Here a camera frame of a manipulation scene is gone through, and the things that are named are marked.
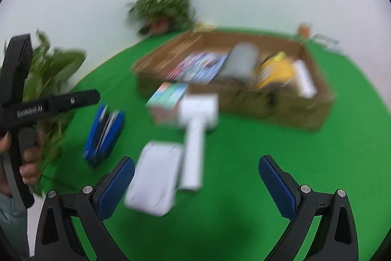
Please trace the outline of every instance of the plant pot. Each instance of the plant pot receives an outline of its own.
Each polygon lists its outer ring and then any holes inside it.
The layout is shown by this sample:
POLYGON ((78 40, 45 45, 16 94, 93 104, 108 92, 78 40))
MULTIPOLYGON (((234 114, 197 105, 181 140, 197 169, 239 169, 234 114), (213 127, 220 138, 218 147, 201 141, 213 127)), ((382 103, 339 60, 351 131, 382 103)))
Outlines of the plant pot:
POLYGON ((153 35, 162 35, 169 30, 169 20, 167 18, 162 18, 151 23, 149 26, 153 35))

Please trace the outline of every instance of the white handle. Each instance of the white handle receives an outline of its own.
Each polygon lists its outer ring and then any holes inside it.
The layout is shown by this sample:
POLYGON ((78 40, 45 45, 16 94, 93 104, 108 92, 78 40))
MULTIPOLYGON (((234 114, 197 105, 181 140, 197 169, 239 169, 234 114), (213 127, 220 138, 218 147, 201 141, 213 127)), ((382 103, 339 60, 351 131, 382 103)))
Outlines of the white handle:
POLYGON ((204 158, 205 122, 200 118, 191 119, 186 129, 185 157, 180 189, 197 191, 202 186, 204 158))

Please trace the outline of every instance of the blue stapler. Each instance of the blue stapler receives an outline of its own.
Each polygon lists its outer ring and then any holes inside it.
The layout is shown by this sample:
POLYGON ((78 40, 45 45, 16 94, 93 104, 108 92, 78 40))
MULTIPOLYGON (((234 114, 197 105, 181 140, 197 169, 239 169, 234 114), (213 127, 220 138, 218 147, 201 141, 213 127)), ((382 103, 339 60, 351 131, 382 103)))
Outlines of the blue stapler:
POLYGON ((85 145, 83 158, 92 166, 106 159, 113 149, 124 126, 123 111, 109 112, 107 105, 101 105, 95 115, 85 145))

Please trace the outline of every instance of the human hand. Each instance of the human hand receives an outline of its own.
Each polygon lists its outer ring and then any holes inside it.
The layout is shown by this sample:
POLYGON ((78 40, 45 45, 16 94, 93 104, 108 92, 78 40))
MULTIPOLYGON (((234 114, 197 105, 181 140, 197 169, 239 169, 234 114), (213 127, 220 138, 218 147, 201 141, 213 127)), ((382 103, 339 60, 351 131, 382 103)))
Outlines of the human hand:
MULTIPOLYGON (((11 145, 11 134, 0 137, 0 153, 7 152, 11 145)), ((38 132, 37 145, 26 149, 23 152, 23 159, 25 163, 19 168, 23 182, 26 185, 34 185, 41 179, 41 163, 42 163, 42 145, 43 134, 38 132)), ((12 196, 11 189, 5 177, 3 166, 0 167, 0 193, 6 196, 12 196)))

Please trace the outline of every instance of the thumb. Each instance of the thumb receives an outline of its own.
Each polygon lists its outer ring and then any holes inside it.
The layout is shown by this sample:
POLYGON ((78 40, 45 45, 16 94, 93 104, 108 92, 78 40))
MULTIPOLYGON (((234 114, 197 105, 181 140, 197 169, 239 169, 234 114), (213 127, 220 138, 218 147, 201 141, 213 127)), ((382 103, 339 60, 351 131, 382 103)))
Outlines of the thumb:
POLYGON ((8 151, 11 146, 11 134, 7 132, 3 137, 0 138, 0 153, 8 151))

